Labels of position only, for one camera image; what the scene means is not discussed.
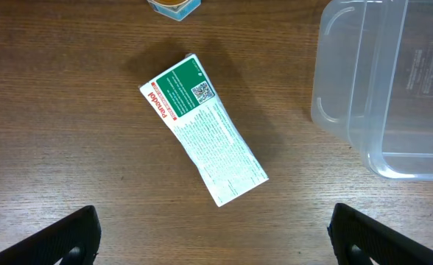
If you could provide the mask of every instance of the qr code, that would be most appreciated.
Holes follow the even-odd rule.
[[[211,90],[210,86],[208,86],[206,81],[203,81],[195,88],[192,88],[192,93],[200,104],[215,96],[214,92]]]

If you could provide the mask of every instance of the green label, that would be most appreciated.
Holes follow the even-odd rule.
[[[215,96],[195,59],[156,80],[171,107],[181,117]]]

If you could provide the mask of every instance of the wood grain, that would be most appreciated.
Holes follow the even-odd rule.
[[[371,174],[309,118],[328,0],[0,0],[0,251],[84,205],[96,264],[335,264],[345,202],[433,248],[433,183]],[[196,53],[270,181],[215,206],[138,92]]]

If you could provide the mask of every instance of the plastic container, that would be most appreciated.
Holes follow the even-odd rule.
[[[433,1],[332,1],[311,117],[376,174],[433,180]]]

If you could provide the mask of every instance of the black plastic part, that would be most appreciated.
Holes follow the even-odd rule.
[[[339,265],[433,264],[433,250],[338,203],[328,233]]]
[[[0,252],[0,265],[90,265],[99,249],[101,229],[94,206],[86,206]]]

